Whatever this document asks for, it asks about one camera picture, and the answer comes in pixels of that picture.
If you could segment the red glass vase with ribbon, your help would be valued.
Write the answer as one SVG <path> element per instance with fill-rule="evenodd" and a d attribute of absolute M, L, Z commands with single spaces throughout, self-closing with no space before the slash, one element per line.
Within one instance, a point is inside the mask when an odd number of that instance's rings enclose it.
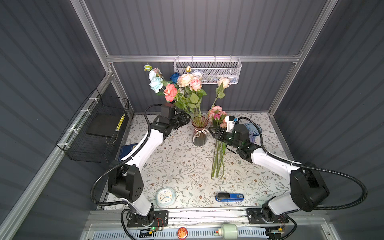
<path fill-rule="evenodd" d="M 202 147 L 207 142 L 208 134 L 208 120 L 205 117 L 194 118 L 192 120 L 192 125 L 194 127 L 193 133 L 193 144 L 197 147 Z"/>

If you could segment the coral pink rose stem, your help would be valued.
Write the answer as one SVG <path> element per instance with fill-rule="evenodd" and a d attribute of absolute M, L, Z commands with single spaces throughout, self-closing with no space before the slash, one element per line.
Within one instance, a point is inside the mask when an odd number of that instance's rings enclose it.
<path fill-rule="evenodd" d="M 189 114 L 196 127 L 204 124 L 201 112 L 203 90 L 195 91 L 189 86 L 177 87 L 175 84 L 167 84 L 163 94 L 167 102 L 173 102 L 177 108 Z"/>

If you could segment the small pink rosebud stem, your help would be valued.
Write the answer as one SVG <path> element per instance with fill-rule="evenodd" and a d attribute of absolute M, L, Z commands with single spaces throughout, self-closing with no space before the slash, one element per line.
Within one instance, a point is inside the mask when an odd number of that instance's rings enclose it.
<path fill-rule="evenodd" d="M 205 125 L 205 120 L 203 120 L 203 115 L 201 111 L 202 98 L 207 95 L 207 93 L 202 89 L 202 82 L 200 78 L 193 77 L 189 83 L 191 94 L 189 100 L 191 101 L 190 109 L 194 113 L 193 122 L 196 127 L 202 128 Z"/>

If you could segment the blue rose stem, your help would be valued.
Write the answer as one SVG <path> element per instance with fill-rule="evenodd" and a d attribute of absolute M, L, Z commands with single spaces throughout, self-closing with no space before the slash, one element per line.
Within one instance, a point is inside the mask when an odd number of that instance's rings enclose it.
<path fill-rule="evenodd" d="M 173 84 L 176 84 L 178 82 L 178 78 L 180 77 L 180 74 L 179 73 L 174 73 L 173 75 L 171 75 L 170 77 L 170 81 L 173 83 Z"/>

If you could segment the white blue flower spray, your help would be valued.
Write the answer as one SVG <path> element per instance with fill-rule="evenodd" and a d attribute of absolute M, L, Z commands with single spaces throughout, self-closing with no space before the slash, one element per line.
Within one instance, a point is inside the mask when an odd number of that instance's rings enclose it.
<path fill-rule="evenodd" d="M 163 74 L 159 68 L 155 68 L 149 64 L 144 65 L 144 70 L 149 72 L 150 88 L 156 94 L 165 90 L 165 87 L 169 84 L 165 81 Z"/>

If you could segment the pale pink rose stem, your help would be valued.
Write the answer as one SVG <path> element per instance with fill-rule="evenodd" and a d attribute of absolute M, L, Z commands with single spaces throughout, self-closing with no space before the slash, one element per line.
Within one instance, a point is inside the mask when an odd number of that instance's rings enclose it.
<path fill-rule="evenodd" d="M 211 109 L 216 105 L 216 102 L 218 99 L 223 99 L 226 96 L 225 89 L 227 89 L 231 85 L 229 79 L 227 79 L 227 78 L 219 79 L 217 84 L 218 85 L 215 89 L 216 96 L 215 96 L 215 100 L 213 101 L 213 104 L 211 106 Z"/>

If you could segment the artificial flower bunch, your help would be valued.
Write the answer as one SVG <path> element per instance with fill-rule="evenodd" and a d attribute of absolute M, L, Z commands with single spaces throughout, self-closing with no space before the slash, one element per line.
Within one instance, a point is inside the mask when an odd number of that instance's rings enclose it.
<path fill-rule="evenodd" d="M 208 112 L 208 120 L 212 124 L 209 127 L 209 133 L 215 139 L 215 149 L 213 155 L 211 179 L 217 179 L 220 171 L 223 170 L 221 177 L 224 176 L 224 155 L 226 144 L 220 140 L 227 130 L 227 113 L 220 106 L 213 106 Z"/>

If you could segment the blue purple glass vase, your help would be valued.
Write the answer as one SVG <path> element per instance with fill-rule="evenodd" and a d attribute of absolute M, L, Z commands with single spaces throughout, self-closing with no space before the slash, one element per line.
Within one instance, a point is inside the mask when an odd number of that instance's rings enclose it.
<path fill-rule="evenodd" d="M 257 143 L 256 139 L 257 139 L 257 137 L 260 136 L 258 128 L 252 123 L 245 123 L 245 126 L 247 127 L 247 129 L 249 131 L 250 141 L 252 143 L 256 144 Z"/>

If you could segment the floral table cloth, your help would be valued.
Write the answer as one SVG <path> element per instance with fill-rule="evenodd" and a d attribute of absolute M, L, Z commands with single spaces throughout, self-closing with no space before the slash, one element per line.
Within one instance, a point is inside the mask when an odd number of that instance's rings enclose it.
<path fill-rule="evenodd" d="M 180 128 L 150 156 L 142 169 L 144 195 L 156 202 L 157 191 L 171 187 L 176 193 L 174 208 L 218 208 L 259 206 L 285 194 L 289 182 L 268 169 L 248 163 L 226 152 L 223 170 L 211 179 L 215 141 L 208 137 L 202 147 L 193 144 L 193 126 Z M 219 192 L 244 195 L 243 202 L 217 202 Z"/>

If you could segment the blue black stapler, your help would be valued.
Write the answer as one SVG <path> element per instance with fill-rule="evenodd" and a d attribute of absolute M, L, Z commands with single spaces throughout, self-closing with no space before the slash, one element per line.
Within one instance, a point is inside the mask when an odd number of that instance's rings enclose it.
<path fill-rule="evenodd" d="M 244 199 L 243 194 L 237 193 L 219 192 L 215 195 L 217 202 L 243 202 Z"/>

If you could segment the pale green alarm clock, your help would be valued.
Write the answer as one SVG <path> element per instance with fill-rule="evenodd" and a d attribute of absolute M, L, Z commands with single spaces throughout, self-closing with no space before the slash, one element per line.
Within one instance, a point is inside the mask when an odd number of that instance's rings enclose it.
<path fill-rule="evenodd" d="M 160 208 L 173 205 L 176 202 L 175 190 L 171 187 L 165 187 L 157 191 L 156 203 Z"/>

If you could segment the pale green cylinder knob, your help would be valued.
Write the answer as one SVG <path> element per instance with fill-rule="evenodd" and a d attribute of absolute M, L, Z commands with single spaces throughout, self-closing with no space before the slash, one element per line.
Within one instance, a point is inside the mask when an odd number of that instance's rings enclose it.
<path fill-rule="evenodd" d="M 235 224 L 223 224 L 216 233 L 223 240 L 236 240 L 238 238 L 238 229 Z"/>

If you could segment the red round sticker badge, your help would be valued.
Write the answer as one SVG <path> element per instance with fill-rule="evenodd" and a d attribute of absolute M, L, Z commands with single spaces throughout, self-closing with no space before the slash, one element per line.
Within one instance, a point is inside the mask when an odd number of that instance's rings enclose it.
<path fill-rule="evenodd" d="M 188 230 L 185 227 L 181 227 L 177 231 L 177 237 L 179 240 L 184 240 L 188 237 Z"/>

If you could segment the white mesh wall basket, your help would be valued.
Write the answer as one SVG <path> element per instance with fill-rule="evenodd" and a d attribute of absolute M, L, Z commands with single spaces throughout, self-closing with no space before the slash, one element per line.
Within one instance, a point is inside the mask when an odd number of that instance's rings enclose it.
<path fill-rule="evenodd" d="M 174 71 L 186 74 L 186 67 L 191 66 L 192 72 L 200 70 L 204 73 L 203 84 L 216 84 L 217 75 L 238 75 L 240 77 L 242 62 L 234 57 L 177 57 L 174 59 Z"/>

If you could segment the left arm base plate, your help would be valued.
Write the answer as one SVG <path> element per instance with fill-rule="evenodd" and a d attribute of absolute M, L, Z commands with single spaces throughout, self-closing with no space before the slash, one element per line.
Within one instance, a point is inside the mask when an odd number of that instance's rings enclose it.
<path fill-rule="evenodd" d="M 152 211 L 147 216 L 139 214 L 129 214 L 127 219 L 127 227 L 166 227 L 169 220 L 169 211 Z"/>

